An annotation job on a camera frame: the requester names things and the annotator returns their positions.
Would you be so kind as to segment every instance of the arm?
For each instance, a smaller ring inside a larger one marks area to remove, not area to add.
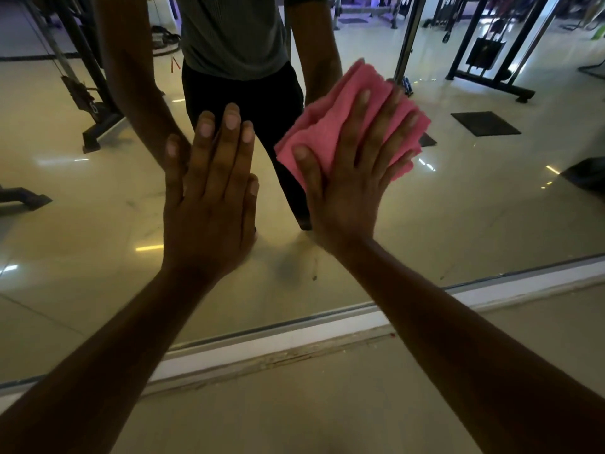
[[[155,85],[147,0],[93,0],[93,8],[103,68],[117,106],[162,168],[170,134],[180,137],[187,159],[187,139]]]
[[[183,178],[176,137],[166,149],[164,260],[113,319],[0,416],[0,451],[108,453],[147,380],[201,298],[254,243],[258,180],[252,125],[229,113],[210,164],[214,117],[205,112]],[[201,125],[212,126],[202,137]],[[183,196],[183,183],[187,185]]]
[[[382,144],[395,110],[387,102],[358,147],[363,95],[344,124],[333,180],[312,153],[295,151],[317,240],[389,318],[435,387],[486,453],[605,449],[605,400],[414,273],[372,238],[388,167],[413,115]]]
[[[305,104],[326,95],[343,77],[327,0],[284,0],[307,89]]]

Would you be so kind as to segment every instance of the hand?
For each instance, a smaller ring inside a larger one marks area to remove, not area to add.
[[[162,271],[214,284],[234,270],[255,241],[258,179],[250,174],[254,129],[230,103],[213,142],[214,114],[200,115],[185,174],[177,136],[166,142]]]
[[[382,195],[393,176],[412,158],[412,152],[408,152],[389,166],[416,124],[416,113],[409,114],[382,143],[403,93],[400,87],[393,87],[363,140],[360,129],[370,91],[359,93],[341,129],[329,178],[322,176],[311,150],[306,146],[294,149],[294,158],[307,185],[307,204],[317,242],[337,257],[355,241],[373,238]]]

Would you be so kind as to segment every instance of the pink cloth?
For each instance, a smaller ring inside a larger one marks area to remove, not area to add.
[[[303,175],[300,173],[298,165],[294,160],[292,149],[299,145],[308,146],[317,157],[324,174],[329,175],[340,130],[344,121],[349,116],[355,97],[364,89],[369,89],[371,92],[366,119],[362,126],[362,133],[365,134],[370,123],[381,109],[382,104],[391,94],[393,85],[378,75],[374,67],[364,63],[363,59],[359,59],[342,79],[336,83],[328,95],[306,107],[304,113],[297,119],[284,138],[275,145],[277,160],[291,171],[292,175],[294,175],[303,188],[305,188]],[[384,140],[388,139],[395,129],[397,129],[410,111],[417,108],[418,106],[413,101],[407,97],[403,97],[385,134]],[[400,159],[409,150],[413,150],[414,155],[421,152],[419,139],[427,130],[430,122],[430,119],[423,112],[420,112],[412,133],[401,145],[391,160],[391,164]],[[412,163],[406,164],[395,175],[393,180],[409,172],[412,167]]]

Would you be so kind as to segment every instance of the beige wall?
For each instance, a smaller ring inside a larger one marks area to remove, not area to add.
[[[605,286],[487,313],[605,395]],[[398,338],[148,397],[116,454],[476,453]]]

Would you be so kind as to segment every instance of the reflected floor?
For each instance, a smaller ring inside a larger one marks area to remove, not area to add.
[[[403,33],[388,24],[343,26],[344,66],[364,55],[392,74]],[[457,28],[443,45],[442,31],[419,30],[408,75],[437,145],[388,190],[376,238],[442,286],[605,252],[602,200],[556,174],[605,151],[601,82],[575,71],[601,61],[600,48],[585,35],[549,32],[517,81],[537,94],[520,105],[508,94],[443,80],[463,33]],[[90,83],[81,63],[72,63]],[[156,60],[156,75],[191,135],[185,104],[173,102],[182,88],[170,57]],[[144,248],[162,242],[164,186],[126,122],[102,150],[82,154],[91,119],[52,63],[0,64],[0,95],[0,183],[53,199],[34,212],[0,208],[0,268],[12,267],[0,275],[0,381],[7,381],[48,371],[155,274],[162,251]],[[450,116],[461,111],[494,111],[522,135],[476,138]],[[368,301],[299,230],[260,146],[253,171],[261,184],[258,243],[200,305],[179,343]]]

